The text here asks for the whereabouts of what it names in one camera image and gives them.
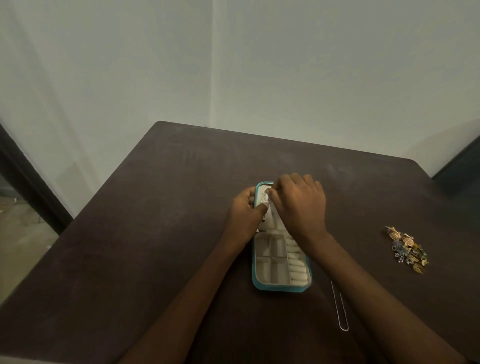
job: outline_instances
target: wall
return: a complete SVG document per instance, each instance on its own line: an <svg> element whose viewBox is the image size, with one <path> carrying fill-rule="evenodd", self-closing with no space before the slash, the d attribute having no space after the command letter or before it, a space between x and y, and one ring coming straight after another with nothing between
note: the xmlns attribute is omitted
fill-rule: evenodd
<svg viewBox="0 0 480 364"><path fill-rule="evenodd" d="M476 0L3 1L0 116L74 216L157 120L433 175L480 134L478 13Z"/></svg>

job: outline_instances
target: floor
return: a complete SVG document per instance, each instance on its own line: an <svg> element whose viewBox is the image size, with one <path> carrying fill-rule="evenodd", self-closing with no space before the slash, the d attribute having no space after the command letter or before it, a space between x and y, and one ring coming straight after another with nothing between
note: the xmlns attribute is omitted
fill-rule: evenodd
<svg viewBox="0 0 480 364"><path fill-rule="evenodd" d="M0 304L57 238L24 200L0 196Z"/></svg>

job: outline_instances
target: hand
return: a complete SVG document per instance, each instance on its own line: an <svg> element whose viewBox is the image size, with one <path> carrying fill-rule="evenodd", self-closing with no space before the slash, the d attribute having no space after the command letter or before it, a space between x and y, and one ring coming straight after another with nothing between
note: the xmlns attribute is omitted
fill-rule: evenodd
<svg viewBox="0 0 480 364"><path fill-rule="evenodd" d="M329 234L325 228L324 189L311 175L284 174L267 189L289 234L306 254Z"/></svg>
<svg viewBox="0 0 480 364"><path fill-rule="evenodd" d="M232 201L228 210L227 219L223 228L220 243L228 249L232 249L237 255L252 238L262 222L268 208L264 204L253 208L255 199L255 187L243 190Z"/></svg>

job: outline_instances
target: table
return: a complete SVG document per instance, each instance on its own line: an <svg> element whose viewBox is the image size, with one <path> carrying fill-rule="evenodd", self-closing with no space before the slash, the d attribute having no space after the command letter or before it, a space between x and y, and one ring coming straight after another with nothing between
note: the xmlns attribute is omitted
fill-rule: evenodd
<svg viewBox="0 0 480 364"><path fill-rule="evenodd" d="M464 229L414 161L161 121L1 307L0 355L117 360L207 257L232 197L294 171L322 182L327 228L354 259L452 346L479 359L479 232ZM385 225L424 247L424 275L396 262ZM296 294L257 290L250 266L247 246L187 361L381 360L349 307L351 330L338 327L320 267L312 264L312 286Z"/></svg>

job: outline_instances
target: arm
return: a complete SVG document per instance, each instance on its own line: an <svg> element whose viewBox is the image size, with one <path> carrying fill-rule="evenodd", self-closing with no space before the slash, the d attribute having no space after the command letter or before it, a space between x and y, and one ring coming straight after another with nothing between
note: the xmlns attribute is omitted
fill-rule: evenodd
<svg viewBox="0 0 480 364"><path fill-rule="evenodd" d="M182 363L220 283L255 234L267 211L253 208L255 187L233 199L220 242L163 314L120 360L129 363Z"/></svg>
<svg viewBox="0 0 480 364"><path fill-rule="evenodd" d="M290 235L337 284L393 363L466 363L362 269L325 228L325 194L310 175L283 175L267 190Z"/></svg>

